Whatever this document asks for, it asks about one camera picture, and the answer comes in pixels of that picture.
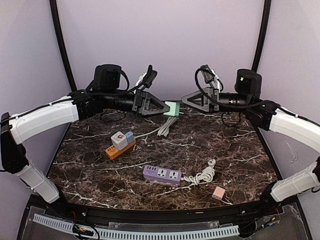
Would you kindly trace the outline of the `green charger plug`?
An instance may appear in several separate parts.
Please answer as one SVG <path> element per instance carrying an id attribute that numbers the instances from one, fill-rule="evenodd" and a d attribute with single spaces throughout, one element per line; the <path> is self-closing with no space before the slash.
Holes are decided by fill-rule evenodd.
<path id="1" fill-rule="evenodd" d="M 164 102 L 167 106 L 169 106 L 169 111 L 165 112 L 163 115 L 164 116 L 169 116 L 169 117 L 178 117 L 180 114 L 180 103 L 179 102 L 174 102 L 174 101 L 165 101 Z"/>

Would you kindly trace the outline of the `blue charger plug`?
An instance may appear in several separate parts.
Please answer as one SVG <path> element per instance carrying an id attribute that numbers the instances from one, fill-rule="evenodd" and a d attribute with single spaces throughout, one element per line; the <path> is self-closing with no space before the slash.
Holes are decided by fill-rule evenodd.
<path id="1" fill-rule="evenodd" d="M 131 144 L 135 139 L 134 133 L 132 131 L 128 131 L 127 133 L 125 133 L 125 137 L 128 144 Z"/>

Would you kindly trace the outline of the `white cube adapter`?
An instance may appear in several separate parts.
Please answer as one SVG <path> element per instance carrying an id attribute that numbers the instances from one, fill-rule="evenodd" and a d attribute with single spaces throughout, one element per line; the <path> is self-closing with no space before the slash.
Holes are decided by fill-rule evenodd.
<path id="1" fill-rule="evenodd" d="M 125 137 L 125 135 L 118 131 L 116 132 L 114 135 L 112 135 L 110 137 L 111 141 L 112 141 L 112 144 L 119 150 L 123 150 L 127 145 L 128 145 L 128 142 L 127 142 L 127 139 Z"/>

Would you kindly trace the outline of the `purple power strip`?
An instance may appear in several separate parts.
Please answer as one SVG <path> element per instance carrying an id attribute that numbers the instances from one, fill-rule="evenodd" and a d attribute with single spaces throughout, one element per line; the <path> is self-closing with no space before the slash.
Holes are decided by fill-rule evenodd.
<path id="1" fill-rule="evenodd" d="M 146 179 L 173 185 L 179 185 L 182 179 L 182 172 L 179 170 L 172 170 L 151 165 L 146 165 L 142 173 Z"/>

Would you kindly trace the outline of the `pink charger plug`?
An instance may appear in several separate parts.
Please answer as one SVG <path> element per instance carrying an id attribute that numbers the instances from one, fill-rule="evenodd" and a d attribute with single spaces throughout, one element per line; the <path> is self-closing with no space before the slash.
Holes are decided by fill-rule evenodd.
<path id="1" fill-rule="evenodd" d="M 222 187 L 219 187 L 217 186 L 215 189 L 214 189 L 214 192 L 212 194 L 212 197 L 214 199 L 217 199 L 217 200 L 222 200 L 224 195 L 226 193 L 226 190 Z"/>

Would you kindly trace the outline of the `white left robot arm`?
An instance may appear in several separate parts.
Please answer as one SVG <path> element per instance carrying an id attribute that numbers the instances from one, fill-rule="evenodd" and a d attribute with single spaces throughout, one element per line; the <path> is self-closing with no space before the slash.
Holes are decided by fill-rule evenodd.
<path id="1" fill-rule="evenodd" d="M 40 195 L 60 218 L 67 218 L 70 206 L 56 185 L 27 158 L 23 143 L 55 127 L 86 120 L 106 109 L 138 116 L 162 115 L 170 111 L 164 101 L 149 92 L 103 93 L 78 90 L 35 109 L 11 116 L 4 113 L 0 122 L 0 155 L 4 172 L 19 177 Z"/>

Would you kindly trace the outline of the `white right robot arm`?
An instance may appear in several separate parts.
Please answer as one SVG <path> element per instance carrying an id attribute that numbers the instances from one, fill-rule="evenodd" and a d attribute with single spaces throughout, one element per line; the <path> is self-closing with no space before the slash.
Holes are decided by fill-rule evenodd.
<path id="1" fill-rule="evenodd" d="M 316 152 L 320 151 L 320 126 L 270 100 L 239 93 L 220 93 L 212 87 L 185 95 L 181 100 L 187 106 L 205 113 L 243 113 L 254 127 L 282 134 Z M 319 185 L 320 161 L 317 159 L 305 169 L 271 183 L 261 195 L 261 201 L 255 205 L 255 213 L 266 217 L 274 210 L 275 203 Z"/>

